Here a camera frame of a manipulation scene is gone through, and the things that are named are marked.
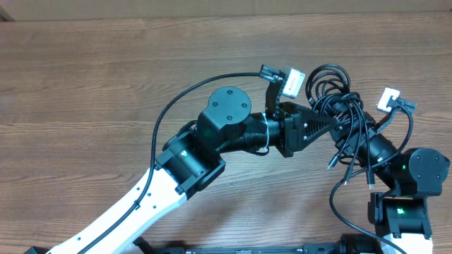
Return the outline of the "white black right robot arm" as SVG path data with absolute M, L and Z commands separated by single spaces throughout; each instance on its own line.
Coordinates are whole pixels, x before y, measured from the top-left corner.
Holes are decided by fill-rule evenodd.
M 356 234 L 344 234 L 334 244 L 332 253 L 432 253 L 432 228 L 427 198 L 439 196 L 448 176 L 450 161 L 431 148 L 396 148 L 381 134 L 397 111 L 412 118 L 413 106 L 399 104 L 391 107 L 380 122 L 364 115 L 360 107 L 339 111 L 339 127 L 331 136 L 339 149 L 333 160 L 350 158 L 341 186 L 361 172 L 377 176 L 388 186 L 386 192 L 372 192 L 367 205 L 369 232 L 353 224 L 337 210 L 335 216 Z

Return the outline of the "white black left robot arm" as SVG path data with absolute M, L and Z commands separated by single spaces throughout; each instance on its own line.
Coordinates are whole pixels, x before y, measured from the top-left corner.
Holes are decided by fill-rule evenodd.
M 274 146 L 291 157 L 335 128 L 333 117 L 280 97 L 296 97 L 299 81 L 279 80 L 266 90 L 266 110 L 251 113 L 248 95 L 237 87 L 222 87 L 208 100 L 198 118 L 167 141 L 162 153 L 125 196 L 84 230 L 46 249 L 29 253 L 142 253 L 134 244 L 167 213 L 210 185 L 225 170 L 221 155 L 256 154 Z

